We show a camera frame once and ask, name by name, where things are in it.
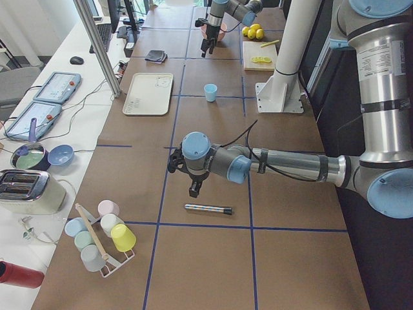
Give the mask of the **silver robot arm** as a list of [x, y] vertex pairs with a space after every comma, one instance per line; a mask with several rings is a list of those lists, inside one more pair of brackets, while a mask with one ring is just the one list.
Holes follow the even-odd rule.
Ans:
[[299, 181], [333, 183], [358, 193], [385, 216], [411, 218], [410, 100], [404, 64], [411, 1], [332, 3], [330, 45], [356, 51], [364, 153], [328, 157], [275, 149], [278, 142], [297, 145], [314, 131], [296, 118], [302, 111], [297, 79], [320, 6], [320, 1], [291, 2], [274, 73], [256, 84], [258, 112], [276, 121], [264, 124], [257, 134], [260, 141], [272, 138], [270, 145], [219, 145], [191, 132], [171, 155], [168, 169], [190, 176], [192, 197], [209, 174], [242, 183], [249, 172], [275, 172]]
[[245, 26], [251, 26], [257, 14], [263, 9], [262, 1], [213, 0], [208, 2], [210, 11], [205, 18], [198, 18], [195, 27], [206, 26], [205, 35], [201, 44], [201, 57], [212, 54], [219, 41], [219, 35], [225, 13], [232, 16]]

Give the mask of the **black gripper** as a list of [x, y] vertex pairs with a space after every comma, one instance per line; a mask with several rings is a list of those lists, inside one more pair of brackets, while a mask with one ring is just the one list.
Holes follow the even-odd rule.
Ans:
[[188, 189], [188, 193], [189, 193], [190, 197], [197, 198], [198, 195], [199, 195], [199, 190], [202, 186], [203, 181], [208, 178], [208, 173], [205, 172], [205, 173], [199, 174], [199, 175], [195, 175], [195, 174], [190, 173], [189, 176], [192, 180], [192, 183], [191, 183], [191, 186]]
[[205, 33], [206, 39], [203, 39], [201, 44], [201, 57], [206, 57], [206, 54], [213, 54], [219, 36], [219, 26], [207, 23]]

